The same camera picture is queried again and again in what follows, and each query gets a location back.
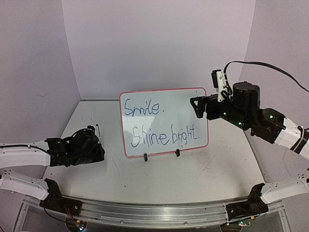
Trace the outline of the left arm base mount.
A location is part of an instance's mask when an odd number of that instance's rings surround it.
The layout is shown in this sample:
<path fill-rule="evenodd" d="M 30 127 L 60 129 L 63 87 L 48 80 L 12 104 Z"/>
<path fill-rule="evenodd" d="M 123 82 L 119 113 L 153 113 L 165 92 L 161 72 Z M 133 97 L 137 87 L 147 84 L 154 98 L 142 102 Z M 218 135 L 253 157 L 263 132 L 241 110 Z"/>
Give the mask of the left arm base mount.
<path fill-rule="evenodd" d="M 82 202 L 64 197 L 56 181 L 46 178 L 47 197 L 40 201 L 40 207 L 71 216 L 79 216 Z"/>

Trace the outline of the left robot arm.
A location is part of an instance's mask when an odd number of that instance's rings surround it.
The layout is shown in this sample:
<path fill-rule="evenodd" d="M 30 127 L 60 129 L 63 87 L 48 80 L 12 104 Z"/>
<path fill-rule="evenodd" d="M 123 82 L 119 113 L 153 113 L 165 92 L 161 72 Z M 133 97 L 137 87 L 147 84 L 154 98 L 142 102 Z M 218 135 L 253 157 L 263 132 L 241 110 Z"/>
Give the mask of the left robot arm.
<path fill-rule="evenodd" d="M 105 160 L 105 151 L 95 128 L 76 131 L 65 138 L 47 138 L 29 144 L 2 144 L 0 146 L 0 188 L 46 200 L 55 211 L 65 207 L 65 200 L 55 181 L 36 179 L 12 171 L 22 166 L 77 166 Z"/>

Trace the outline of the whiteboard marker pen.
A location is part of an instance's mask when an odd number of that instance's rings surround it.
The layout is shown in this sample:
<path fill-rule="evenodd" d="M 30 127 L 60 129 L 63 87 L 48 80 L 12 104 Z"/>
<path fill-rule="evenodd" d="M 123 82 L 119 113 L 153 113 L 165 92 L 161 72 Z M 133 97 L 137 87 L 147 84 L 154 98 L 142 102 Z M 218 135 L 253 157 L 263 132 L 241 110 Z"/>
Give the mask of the whiteboard marker pen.
<path fill-rule="evenodd" d="M 99 131 L 99 125 L 96 124 L 96 132 L 97 132 L 97 137 L 99 139 L 99 142 L 101 143 L 101 136 L 100 136 L 100 131 Z"/>

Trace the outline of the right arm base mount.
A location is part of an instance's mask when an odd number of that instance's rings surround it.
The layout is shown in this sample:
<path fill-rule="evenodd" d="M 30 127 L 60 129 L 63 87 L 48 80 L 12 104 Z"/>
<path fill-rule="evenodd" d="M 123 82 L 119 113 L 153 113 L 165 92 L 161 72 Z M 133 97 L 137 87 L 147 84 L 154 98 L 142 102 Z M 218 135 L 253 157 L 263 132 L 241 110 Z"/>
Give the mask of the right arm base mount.
<path fill-rule="evenodd" d="M 250 218 L 251 216 L 259 216 L 268 212 L 268 205 L 261 199 L 261 191 L 264 185 L 265 183 L 261 183 L 253 186 L 247 200 L 226 205 L 228 222 L 241 218 Z"/>

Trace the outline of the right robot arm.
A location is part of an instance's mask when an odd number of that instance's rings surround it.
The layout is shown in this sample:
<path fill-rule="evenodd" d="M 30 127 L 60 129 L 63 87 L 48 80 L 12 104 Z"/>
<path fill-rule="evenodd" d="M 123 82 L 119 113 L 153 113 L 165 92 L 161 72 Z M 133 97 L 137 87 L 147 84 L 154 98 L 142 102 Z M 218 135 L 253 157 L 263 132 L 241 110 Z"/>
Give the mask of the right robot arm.
<path fill-rule="evenodd" d="M 284 114 L 272 108 L 260 108 L 260 88 L 248 82 L 233 85 L 233 96 L 227 92 L 195 97 L 190 103 L 197 118 L 221 118 L 243 131 L 250 130 L 271 144 L 283 146 L 296 154 L 309 157 L 309 132 Z M 309 191 L 309 179 L 302 175 L 277 183 L 262 183 L 252 187 L 248 202 L 272 203 Z"/>

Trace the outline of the pink framed whiteboard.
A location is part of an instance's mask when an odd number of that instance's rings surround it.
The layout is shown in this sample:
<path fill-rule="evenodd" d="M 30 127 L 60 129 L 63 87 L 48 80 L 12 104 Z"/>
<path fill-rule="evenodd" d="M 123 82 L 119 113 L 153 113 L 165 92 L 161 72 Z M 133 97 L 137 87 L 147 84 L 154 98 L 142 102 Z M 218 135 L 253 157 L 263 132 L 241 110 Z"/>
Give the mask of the pink framed whiteboard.
<path fill-rule="evenodd" d="M 197 118 L 190 102 L 206 93 L 194 87 L 120 94 L 125 155 L 133 158 L 207 147 L 208 121 Z"/>

